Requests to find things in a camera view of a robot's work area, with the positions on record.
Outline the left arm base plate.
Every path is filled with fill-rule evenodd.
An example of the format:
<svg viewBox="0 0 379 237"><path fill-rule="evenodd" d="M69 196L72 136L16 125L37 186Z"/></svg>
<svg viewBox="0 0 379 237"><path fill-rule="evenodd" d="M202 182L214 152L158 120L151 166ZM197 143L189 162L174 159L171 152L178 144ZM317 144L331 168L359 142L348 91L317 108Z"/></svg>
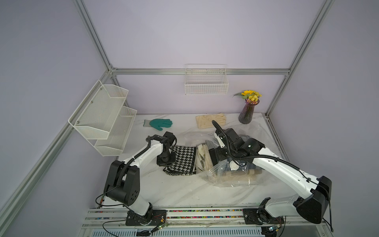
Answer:
<svg viewBox="0 0 379 237"><path fill-rule="evenodd" d="M145 215L138 215L134 211L130 210L127 213L127 219L125 221L126 226L157 226L165 220L167 216L167 210L148 210Z"/></svg>

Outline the clear plastic vacuum bag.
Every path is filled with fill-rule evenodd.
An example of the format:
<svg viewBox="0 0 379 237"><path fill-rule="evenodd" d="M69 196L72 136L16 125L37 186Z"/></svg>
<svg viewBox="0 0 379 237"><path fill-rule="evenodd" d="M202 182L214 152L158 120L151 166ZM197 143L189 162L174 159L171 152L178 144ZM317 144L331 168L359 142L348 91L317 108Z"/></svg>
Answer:
<svg viewBox="0 0 379 237"><path fill-rule="evenodd" d="M266 130L257 122L236 125L224 130L228 145L220 145L214 129L189 132L185 145L195 147L196 174L217 187L255 186L265 182L270 174L253 164L251 156L265 148L273 148Z"/></svg>

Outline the black white houndstooth scarf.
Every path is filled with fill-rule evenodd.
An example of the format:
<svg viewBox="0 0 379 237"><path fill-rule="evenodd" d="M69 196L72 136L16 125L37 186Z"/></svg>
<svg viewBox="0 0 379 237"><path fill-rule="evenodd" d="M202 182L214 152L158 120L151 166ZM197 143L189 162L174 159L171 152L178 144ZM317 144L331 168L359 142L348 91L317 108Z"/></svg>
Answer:
<svg viewBox="0 0 379 237"><path fill-rule="evenodd" d="M172 151L176 155L176 160L163 169L167 175L189 176L196 174L196 147L175 146Z"/></svg>

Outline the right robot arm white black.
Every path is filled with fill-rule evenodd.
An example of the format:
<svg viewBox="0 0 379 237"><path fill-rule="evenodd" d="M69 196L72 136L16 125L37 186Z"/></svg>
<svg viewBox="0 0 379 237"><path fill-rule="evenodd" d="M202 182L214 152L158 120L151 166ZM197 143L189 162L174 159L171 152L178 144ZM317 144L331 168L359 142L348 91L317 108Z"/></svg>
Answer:
<svg viewBox="0 0 379 237"><path fill-rule="evenodd" d="M211 149L215 167L222 171L247 171L249 167L267 171L280 179L296 195L280 199L265 198L257 208L244 209L246 223L263 225L287 216L299 215L308 222L320 224L331 210L332 181L316 177L274 154L264 143L243 139L232 128L222 129L215 121L215 138L219 146Z"/></svg>

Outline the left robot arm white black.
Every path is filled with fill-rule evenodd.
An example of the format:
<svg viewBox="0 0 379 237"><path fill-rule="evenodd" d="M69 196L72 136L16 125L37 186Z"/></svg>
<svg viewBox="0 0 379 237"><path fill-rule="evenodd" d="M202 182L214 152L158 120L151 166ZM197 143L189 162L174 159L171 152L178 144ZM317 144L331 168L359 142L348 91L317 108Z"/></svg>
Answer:
<svg viewBox="0 0 379 237"><path fill-rule="evenodd" d="M163 136L153 135L147 139L146 147L127 161L114 161L109 169L103 195L120 202L142 217L151 217L152 205L140 196L140 173L142 168L157 161L158 166L169 166L176 160L172 147L177 138L171 132Z"/></svg>

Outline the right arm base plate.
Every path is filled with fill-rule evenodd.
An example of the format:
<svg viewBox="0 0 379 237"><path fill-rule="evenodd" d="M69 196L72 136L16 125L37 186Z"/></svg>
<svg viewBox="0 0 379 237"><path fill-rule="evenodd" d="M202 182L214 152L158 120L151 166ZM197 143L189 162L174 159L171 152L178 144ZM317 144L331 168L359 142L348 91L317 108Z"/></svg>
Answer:
<svg viewBox="0 0 379 237"><path fill-rule="evenodd" d="M259 208L244 208L242 210L245 224L284 224L283 217L272 217L267 211Z"/></svg>

